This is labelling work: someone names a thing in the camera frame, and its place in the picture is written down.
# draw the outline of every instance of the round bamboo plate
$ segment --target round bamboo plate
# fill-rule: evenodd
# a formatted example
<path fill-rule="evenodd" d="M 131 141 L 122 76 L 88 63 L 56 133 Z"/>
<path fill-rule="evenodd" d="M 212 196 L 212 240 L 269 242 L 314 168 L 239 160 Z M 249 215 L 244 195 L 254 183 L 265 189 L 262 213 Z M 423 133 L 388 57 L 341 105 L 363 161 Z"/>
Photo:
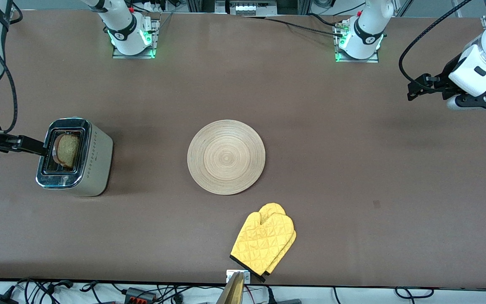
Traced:
<path fill-rule="evenodd" d="M 253 185 L 265 163 L 260 135 L 248 125 L 229 119 L 203 127 L 192 139 L 187 154 L 196 183 L 220 195 L 236 194 Z"/>

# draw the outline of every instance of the brown table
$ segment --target brown table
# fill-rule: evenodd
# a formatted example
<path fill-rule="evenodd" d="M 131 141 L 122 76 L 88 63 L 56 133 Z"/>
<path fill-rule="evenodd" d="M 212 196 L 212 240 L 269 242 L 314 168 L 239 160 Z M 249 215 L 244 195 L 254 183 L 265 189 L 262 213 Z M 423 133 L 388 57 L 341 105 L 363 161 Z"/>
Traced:
<path fill-rule="evenodd" d="M 39 187 L 37 157 L 0 153 L 0 277 L 223 282 L 247 214 L 278 202 L 297 240 L 267 283 L 486 287 L 486 111 L 449 111 L 438 94 L 407 102 L 397 67 L 431 22 L 391 20 L 380 63 L 354 64 L 335 63 L 321 34 L 174 15 L 156 59 L 113 60 L 97 15 L 25 12 L 6 44 L 13 133 L 42 140 L 76 115 L 115 146 L 108 190 L 89 199 Z M 481 30 L 444 21 L 407 71 L 438 73 Z M 249 124 L 267 151 L 262 177 L 233 196 L 187 169 L 192 137 L 219 119 Z"/>

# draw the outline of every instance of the bread slice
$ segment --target bread slice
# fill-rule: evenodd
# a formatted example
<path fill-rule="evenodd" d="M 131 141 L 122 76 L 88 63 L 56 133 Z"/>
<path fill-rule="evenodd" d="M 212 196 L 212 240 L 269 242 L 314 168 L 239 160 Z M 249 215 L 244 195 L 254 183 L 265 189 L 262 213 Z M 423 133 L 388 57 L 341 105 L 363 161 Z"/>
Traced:
<path fill-rule="evenodd" d="M 54 161 L 63 167 L 73 168 L 79 144 L 80 139 L 76 135 L 62 134 L 58 136 L 54 141 L 54 149 L 52 150 Z"/>

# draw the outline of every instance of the toaster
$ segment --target toaster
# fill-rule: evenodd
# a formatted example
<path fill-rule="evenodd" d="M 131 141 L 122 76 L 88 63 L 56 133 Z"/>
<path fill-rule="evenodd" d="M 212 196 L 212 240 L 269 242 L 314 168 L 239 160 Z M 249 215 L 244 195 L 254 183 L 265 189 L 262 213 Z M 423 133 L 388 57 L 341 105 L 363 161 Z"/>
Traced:
<path fill-rule="evenodd" d="M 62 134 L 78 137 L 78 149 L 72 168 L 54 160 L 51 151 Z M 97 196 L 108 184 L 113 141 L 96 125 L 77 117 L 54 121 L 46 133 L 44 148 L 49 151 L 39 159 L 37 183 L 50 190 L 75 196 Z"/>

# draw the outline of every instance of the oven mitt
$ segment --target oven mitt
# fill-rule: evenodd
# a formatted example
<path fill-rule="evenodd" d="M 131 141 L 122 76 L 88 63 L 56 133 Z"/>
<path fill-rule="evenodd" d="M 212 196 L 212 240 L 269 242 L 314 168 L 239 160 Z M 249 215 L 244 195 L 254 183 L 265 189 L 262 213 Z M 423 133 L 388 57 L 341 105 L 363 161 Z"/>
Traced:
<path fill-rule="evenodd" d="M 262 221 L 260 212 L 252 212 L 239 232 L 230 258 L 264 282 L 262 275 L 293 233 L 294 224 L 288 216 L 272 214 Z"/>
<path fill-rule="evenodd" d="M 260 211 L 258 211 L 258 212 L 262 216 L 262 223 L 264 223 L 273 214 L 284 214 L 284 215 L 286 215 L 285 210 L 282 208 L 282 206 L 280 206 L 277 203 L 265 204 L 262 208 L 260 208 Z M 266 268 L 266 271 L 264 272 L 265 275 L 270 275 L 273 272 L 273 270 L 277 266 L 278 262 L 280 262 L 280 260 L 284 257 L 286 252 L 288 252 L 288 250 L 290 249 L 290 247 L 294 243 L 296 236 L 297 236 L 297 234 L 295 233 L 295 230 L 294 230 L 294 233 L 290 237 L 289 242 L 286 244 L 286 246 L 284 246 L 284 248 L 282 248 L 282 250 L 280 251 L 278 256 L 276 256 L 276 258 L 268 266 L 268 268 Z"/>

